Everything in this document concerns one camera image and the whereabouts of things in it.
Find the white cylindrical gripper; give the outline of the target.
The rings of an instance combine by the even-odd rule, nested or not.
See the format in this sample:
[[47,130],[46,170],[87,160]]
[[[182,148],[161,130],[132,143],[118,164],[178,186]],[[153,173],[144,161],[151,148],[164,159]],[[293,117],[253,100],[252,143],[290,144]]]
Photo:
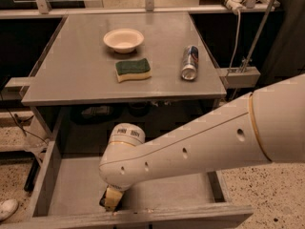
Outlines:
[[128,186],[118,186],[109,184],[105,195],[105,208],[114,211],[123,197],[123,191],[127,191]]

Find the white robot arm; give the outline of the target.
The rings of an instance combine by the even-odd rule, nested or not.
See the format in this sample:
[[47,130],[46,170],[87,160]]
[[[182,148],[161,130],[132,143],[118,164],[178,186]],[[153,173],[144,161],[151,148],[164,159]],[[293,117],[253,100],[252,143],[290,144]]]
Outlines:
[[101,205],[118,206],[134,184],[272,162],[305,161],[305,74],[222,105],[149,142],[136,125],[116,125],[99,163],[107,189]]

